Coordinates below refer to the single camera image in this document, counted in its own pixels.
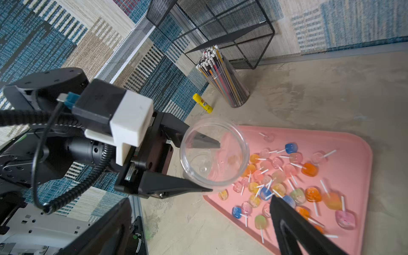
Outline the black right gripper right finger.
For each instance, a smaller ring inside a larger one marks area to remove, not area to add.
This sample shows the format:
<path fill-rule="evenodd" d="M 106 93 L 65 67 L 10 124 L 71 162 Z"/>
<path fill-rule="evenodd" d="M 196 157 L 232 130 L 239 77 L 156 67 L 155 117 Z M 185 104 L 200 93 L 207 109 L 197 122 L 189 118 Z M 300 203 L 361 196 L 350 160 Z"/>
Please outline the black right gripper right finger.
<path fill-rule="evenodd" d="M 270 213 L 282 255 L 344 255 L 345 252 L 321 234 L 282 198 L 273 196 Z"/>

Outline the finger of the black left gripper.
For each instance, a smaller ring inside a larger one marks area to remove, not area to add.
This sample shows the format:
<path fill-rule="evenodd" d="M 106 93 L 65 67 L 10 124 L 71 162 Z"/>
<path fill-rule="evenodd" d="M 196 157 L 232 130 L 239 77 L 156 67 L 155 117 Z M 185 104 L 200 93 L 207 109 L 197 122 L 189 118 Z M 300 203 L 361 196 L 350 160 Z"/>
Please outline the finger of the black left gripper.
<path fill-rule="evenodd" d="M 137 188 L 141 198 L 166 199 L 190 192 L 212 192 L 213 189 L 202 187 L 190 180 L 156 172 L 144 172 Z"/>
<path fill-rule="evenodd" d="M 173 141 L 177 148 L 181 147 L 182 140 L 189 128 L 182 120 L 178 119 L 171 113 L 163 113 L 160 126 L 167 136 L 167 139 Z M 196 149 L 220 149 L 221 144 L 218 140 L 193 131 L 190 138 L 191 148 Z"/>

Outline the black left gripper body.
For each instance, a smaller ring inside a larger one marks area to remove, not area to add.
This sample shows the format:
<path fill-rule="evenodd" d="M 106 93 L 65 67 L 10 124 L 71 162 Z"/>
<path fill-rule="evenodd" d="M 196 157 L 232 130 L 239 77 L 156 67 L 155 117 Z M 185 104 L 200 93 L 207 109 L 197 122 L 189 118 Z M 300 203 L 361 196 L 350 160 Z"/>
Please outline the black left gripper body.
<path fill-rule="evenodd" d="M 148 128 L 142 144 L 139 147 L 131 147 L 126 157 L 114 185 L 118 192 L 137 196 L 137 188 L 144 172 L 167 175 L 174 149 L 168 143 L 171 140 L 167 139 L 160 126 L 163 112 L 155 112 L 153 117 L 153 123 Z"/>

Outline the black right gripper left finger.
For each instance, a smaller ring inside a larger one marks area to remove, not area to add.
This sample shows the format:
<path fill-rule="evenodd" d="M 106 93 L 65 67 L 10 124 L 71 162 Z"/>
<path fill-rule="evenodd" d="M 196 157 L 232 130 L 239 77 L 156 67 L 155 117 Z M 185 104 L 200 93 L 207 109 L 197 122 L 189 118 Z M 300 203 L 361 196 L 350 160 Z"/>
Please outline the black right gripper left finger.
<path fill-rule="evenodd" d="M 124 198 L 58 254 L 124 255 L 131 234 L 131 216 L 130 201 Z"/>

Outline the red lid candy jar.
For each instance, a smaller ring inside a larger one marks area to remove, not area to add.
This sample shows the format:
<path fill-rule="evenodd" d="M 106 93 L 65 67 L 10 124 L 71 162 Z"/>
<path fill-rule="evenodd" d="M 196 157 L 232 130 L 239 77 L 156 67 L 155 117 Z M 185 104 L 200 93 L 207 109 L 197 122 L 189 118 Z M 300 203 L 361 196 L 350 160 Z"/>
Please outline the red lid candy jar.
<path fill-rule="evenodd" d="M 193 131 L 218 140 L 220 149 L 191 148 Z M 222 191 L 236 182 L 247 168 L 249 145 L 239 126 L 221 118 L 204 118 L 188 128 L 180 147 L 183 177 L 202 187 Z"/>

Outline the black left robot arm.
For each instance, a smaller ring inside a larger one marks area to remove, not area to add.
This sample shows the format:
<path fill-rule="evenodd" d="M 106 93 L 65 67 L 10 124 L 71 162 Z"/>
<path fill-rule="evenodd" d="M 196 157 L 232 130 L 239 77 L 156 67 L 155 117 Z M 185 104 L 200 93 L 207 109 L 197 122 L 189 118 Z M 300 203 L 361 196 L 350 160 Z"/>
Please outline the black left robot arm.
<path fill-rule="evenodd" d="M 154 111 L 152 99 L 100 79 L 80 68 L 37 72 L 4 86 L 12 109 L 1 111 L 1 126 L 29 130 L 1 149 L 1 192 L 23 188 L 46 214 L 68 205 L 106 170 L 118 174 L 114 189 L 142 198 L 165 199 L 208 189 L 167 175 L 174 147 L 188 126 L 170 113 Z M 75 187 L 41 203 L 38 187 L 62 178 L 72 163 L 92 171 Z"/>

